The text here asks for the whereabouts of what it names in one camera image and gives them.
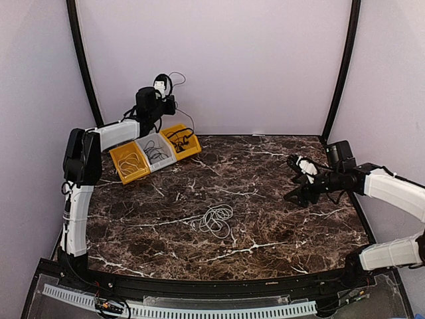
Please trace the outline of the yellow plastic bin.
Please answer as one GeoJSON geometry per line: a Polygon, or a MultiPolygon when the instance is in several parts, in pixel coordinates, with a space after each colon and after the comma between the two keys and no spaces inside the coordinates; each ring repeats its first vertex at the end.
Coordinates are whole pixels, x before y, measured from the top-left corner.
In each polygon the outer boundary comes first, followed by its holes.
{"type": "Polygon", "coordinates": [[[135,142],[118,146],[109,153],[124,185],[151,173],[147,160],[135,142]]]}
{"type": "Polygon", "coordinates": [[[172,147],[177,161],[201,153],[201,145],[192,128],[177,124],[160,131],[172,147]]]}

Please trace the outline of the grey plastic bin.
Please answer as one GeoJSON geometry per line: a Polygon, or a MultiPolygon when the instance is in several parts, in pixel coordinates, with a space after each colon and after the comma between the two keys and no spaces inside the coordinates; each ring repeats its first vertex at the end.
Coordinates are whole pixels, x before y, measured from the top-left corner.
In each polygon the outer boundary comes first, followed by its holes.
{"type": "Polygon", "coordinates": [[[159,171],[177,161],[172,147],[160,133],[136,139],[135,143],[147,160],[150,172],[159,171]]]}

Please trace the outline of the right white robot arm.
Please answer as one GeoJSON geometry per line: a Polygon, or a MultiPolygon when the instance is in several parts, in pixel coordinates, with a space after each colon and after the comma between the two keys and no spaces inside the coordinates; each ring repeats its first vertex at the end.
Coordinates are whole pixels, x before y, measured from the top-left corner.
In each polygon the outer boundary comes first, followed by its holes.
{"type": "MultiPolygon", "coordinates": [[[[292,154],[286,163],[296,173],[297,187],[285,194],[286,201],[300,207],[316,204],[320,195],[353,192],[378,199],[424,222],[424,186],[391,172],[383,165],[358,165],[346,140],[325,147],[327,165],[292,154]]],[[[424,233],[403,239],[373,244],[353,253],[350,265],[339,273],[339,283],[353,288],[363,280],[365,271],[391,266],[424,265],[424,233]]]]}

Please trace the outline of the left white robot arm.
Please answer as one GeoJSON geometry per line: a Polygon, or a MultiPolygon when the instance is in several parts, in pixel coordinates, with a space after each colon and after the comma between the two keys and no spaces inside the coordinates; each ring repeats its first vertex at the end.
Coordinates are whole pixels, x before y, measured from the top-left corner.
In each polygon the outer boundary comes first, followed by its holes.
{"type": "Polygon", "coordinates": [[[135,106],[123,119],[101,128],[71,131],[64,155],[64,183],[61,192],[65,196],[61,250],[80,257],[87,253],[86,225],[90,199],[94,186],[102,175],[102,152],[124,142],[147,136],[156,128],[162,116],[175,115],[175,97],[162,95],[148,86],[135,95],[135,106]]]}

